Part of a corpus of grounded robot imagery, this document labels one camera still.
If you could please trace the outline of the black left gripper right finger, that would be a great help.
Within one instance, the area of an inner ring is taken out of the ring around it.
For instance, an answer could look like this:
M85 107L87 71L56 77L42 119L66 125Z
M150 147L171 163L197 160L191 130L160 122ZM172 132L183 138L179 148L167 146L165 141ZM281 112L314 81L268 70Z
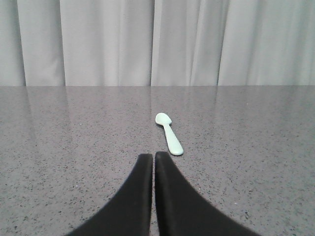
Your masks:
M161 236L255 236L189 184L167 152L155 155L155 199Z

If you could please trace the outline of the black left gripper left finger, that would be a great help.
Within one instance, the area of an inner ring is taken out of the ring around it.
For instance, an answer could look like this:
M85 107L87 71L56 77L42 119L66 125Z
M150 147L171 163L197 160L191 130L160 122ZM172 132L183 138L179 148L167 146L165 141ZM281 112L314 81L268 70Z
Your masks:
M114 197L69 236L148 236L152 207L153 156L140 154Z

